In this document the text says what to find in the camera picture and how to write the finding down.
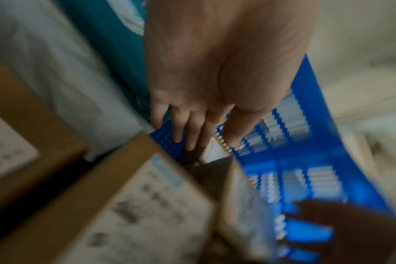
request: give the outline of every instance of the teal package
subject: teal package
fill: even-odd
[[[102,56],[133,108],[150,122],[144,59],[144,0],[56,0]]]

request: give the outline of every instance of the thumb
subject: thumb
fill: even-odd
[[[234,107],[224,124],[224,142],[229,147],[237,147],[266,114],[265,111],[251,112]]]

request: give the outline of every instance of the brown cardboard box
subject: brown cardboard box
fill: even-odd
[[[208,146],[205,148],[195,148],[193,151],[187,151],[180,161],[183,166],[187,168],[193,167],[195,164],[207,164],[215,160],[231,157],[231,151],[228,150],[227,145],[221,143],[216,137],[212,137]]]
[[[1,62],[0,118],[38,151],[33,162],[0,178],[1,211],[64,167],[82,159],[86,144]]]
[[[158,264],[172,254],[165,263],[193,263],[214,212],[187,172],[140,134],[0,240],[0,264]]]
[[[219,202],[217,233],[245,259],[274,262],[274,219],[235,158],[195,166],[192,176]]]

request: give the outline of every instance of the human hand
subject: human hand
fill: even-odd
[[[396,250],[396,219],[350,204],[303,201],[300,212],[288,215],[302,221],[329,226],[330,242],[282,244],[319,253],[324,264],[384,264]]]
[[[298,71],[319,0],[151,0],[144,44],[151,122],[205,147],[232,109],[227,145],[277,107]]]

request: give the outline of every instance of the blue plastic basket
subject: blue plastic basket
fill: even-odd
[[[221,141],[222,129],[216,133]],[[185,152],[184,142],[172,142],[170,122],[152,136],[176,160]],[[292,212],[293,201],[344,201],[392,213],[345,150],[307,57],[282,104],[232,152],[275,212],[278,238],[309,242],[332,236],[327,228],[286,220],[282,212]],[[289,249],[282,255],[306,262],[316,258]]]

